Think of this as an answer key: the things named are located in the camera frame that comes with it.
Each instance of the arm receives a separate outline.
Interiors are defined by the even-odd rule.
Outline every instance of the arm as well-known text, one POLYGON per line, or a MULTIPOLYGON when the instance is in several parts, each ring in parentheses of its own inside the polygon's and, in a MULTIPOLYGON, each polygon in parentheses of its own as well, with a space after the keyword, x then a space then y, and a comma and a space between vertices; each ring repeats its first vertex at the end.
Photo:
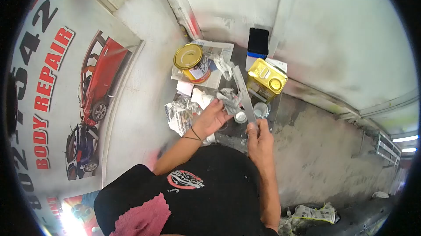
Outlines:
POLYGON ((273 160, 273 136, 266 119, 257 119, 260 136, 253 124, 247 125, 248 154, 260 174, 260 220, 267 227, 278 231, 281 204, 273 160))
POLYGON ((232 118, 226 111, 222 111, 223 107, 222 101, 214 99, 197 118, 192 128, 158 159, 152 172, 155 175, 162 175, 186 163, 202 145, 202 140, 215 133, 232 118))

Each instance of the black lid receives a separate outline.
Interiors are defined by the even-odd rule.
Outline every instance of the black lid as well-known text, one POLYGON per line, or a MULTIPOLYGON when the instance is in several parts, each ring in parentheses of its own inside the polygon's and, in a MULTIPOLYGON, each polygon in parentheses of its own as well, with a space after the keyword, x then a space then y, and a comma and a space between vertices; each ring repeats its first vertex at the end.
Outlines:
POLYGON ((269 31, 250 28, 247 51, 267 55, 269 53, 269 31))

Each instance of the black t-shirt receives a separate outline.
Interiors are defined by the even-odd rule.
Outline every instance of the black t-shirt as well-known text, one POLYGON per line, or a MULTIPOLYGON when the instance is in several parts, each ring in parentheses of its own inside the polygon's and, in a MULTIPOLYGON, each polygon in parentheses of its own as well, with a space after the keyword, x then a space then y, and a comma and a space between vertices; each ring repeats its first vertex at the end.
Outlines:
POLYGON ((278 235, 260 221, 259 173, 241 152, 212 145, 186 163, 155 176, 135 165, 101 190, 94 210, 105 235, 120 215, 164 194, 171 215, 161 234, 278 235))

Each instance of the gray rag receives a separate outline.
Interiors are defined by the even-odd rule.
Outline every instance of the gray rag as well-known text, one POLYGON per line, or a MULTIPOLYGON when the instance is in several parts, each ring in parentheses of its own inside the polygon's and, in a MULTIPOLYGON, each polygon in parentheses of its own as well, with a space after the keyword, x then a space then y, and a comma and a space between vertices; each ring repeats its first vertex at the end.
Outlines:
POLYGON ((234 89, 232 88, 222 88, 216 93, 216 98, 222 100, 225 110, 231 116, 236 115, 241 111, 241 108, 239 107, 241 99, 239 97, 235 98, 233 91, 234 89))

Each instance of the red car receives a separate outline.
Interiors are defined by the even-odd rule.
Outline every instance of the red car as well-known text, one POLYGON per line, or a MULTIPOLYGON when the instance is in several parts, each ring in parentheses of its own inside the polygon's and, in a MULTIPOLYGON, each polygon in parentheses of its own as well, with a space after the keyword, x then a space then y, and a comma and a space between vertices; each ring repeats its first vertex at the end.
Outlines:
POLYGON ((110 37, 105 40, 102 31, 96 33, 86 52, 80 75, 81 118, 87 125, 94 126, 105 117, 113 81, 131 54, 110 37))

